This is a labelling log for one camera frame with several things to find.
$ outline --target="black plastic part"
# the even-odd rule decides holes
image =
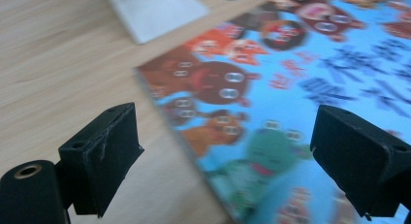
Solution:
[[[311,140],[315,160],[360,216],[410,208],[411,146],[345,110],[320,106]]]
[[[45,160],[28,162],[2,176],[0,223],[70,223],[61,201],[53,163]]]
[[[142,154],[133,103],[95,118],[59,149],[64,204],[103,216],[130,167]]]

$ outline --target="cartoon bear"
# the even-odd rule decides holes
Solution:
[[[329,3],[328,0],[270,0],[278,11],[293,13],[313,31],[329,36],[333,41],[346,40],[348,28],[364,28],[363,22]]]
[[[203,116],[207,118],[205,125],[181,131],[197,157],[204,156],[212,145],[235,143],[244,132],[240,124],[246,119],[244,113],[234,116],[220,110]]]
[[[251,12],[234,18],[232,23],[247,30],[260,31],[269,48],[287,50],[302,45],[306,31],[296,21],[281,19],[275,5],[268,2]]]
[[[309,193],[305,188],[293,189],[291,199],[277,213],[275,223],[278,224],[309,224],[310,217],[306,203],[309,200]]]
[[[192,52],[209,59],[214,55],[226,55],[236,63],[258,65],[255,54],[268,54],[252,40],[241,40],[244,28],[233,23],[223,23],[188,41],[185,46]]]
[[[178,97],[161,106],[172,126],[184,125],[196,116],[204,116],[197,111],[197,106],[191,97]]]
[[[138,68],[154,98],[189,90],[190,76],[201,62],[185,47],[175,48]]]
[[[191,75],[190,91],[197,99],[215,105],[240,102],[248,106],[242,98],[248,83],[257,80],[258,74],[245,73],[239,67],[225,62],[205,62]]]

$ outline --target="cartoon face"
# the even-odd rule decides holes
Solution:
[[[206,62],[191,76],[195,96],[209,104],[230,104],[240,100],[248,81],[256,75],[224,62]]]
[[[235,25],[243,26],[248,30],[259,30],[265,21],[279,19],[278,12],[272,3],[267,3],[262,7],[251,10],[251,12],[236,17],[230,22]]]
[[[269,121],[267,126],[253,137],[247,148],[247,158],[261,175],[275,176],[297,162],[294,145],[296,137],[279,131],[276,122]]]
[[[341,35],[347,28],[363,28],[364,24],[328,3],[310,3],[296,10],[296,14],[313,30],[328,35],[332,40],[342,42]]]
[[[305,39],[305,29],[291,20],[266,22],[263,26],[263,42],[270,48],[286,50],[301,45]]]
[[[230,22],[217,26],[217,29],[232,39],[240,39],[245,33],[245,29],[243,27]]]
[[[229,115],[227,111],[218,111],[210,115],[205,124],[210,144],[232,144],[243,132],[241,118]]]
[[[256,42],[251,40],[233,41],[226,47],[227,56],[237,63],[258,65],[254,54],[268,54]]]
[[[141,65],[138,70],[149,84],[152,96],[162,98],[187,90],[189,77],[199,64],[185,47],[179,47]]]
[[[183,125],[197,115],[194,100],[189,97],[174,99],[163,110],[174,126]]]
[[[198,54],[211,57],[215,54],[215,50],[218,48],[218,43],[216,41],[208,40],[208,41],[201,41],[197,42],[192,47],[192,51]]]
[[[306,202],[308,194],[303,188],[296,188],[290,201],[278,212],[280,224],[308,224]]]

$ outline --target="wooden surface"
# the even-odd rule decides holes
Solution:
[[[138,46],[108,0],[0,0],[0,175],[59,160],[99,113],[135,102],[146,152],[103,219],[73,223],[231,223],[139,85],[132,68],[265,0],[202,0],[210,15]]]

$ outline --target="screw hole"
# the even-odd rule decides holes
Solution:
[[[15,173],[15,178],[23,179],[23,178],[31,177],[37,174],[41,169],[42,169],[42,166],[39,164],[33,164],[33,165],[26,166],[18,170],[18,172]]]
[[[84,146],[83,142],[78,142],[78,143],[73,144],[72,148],[81,148],[83,146]]]
[[[408,151],[408,147],[405,146],[405,145],[393,145],[393,148],[394,148],[396,151],[400,151],[400,152]]]

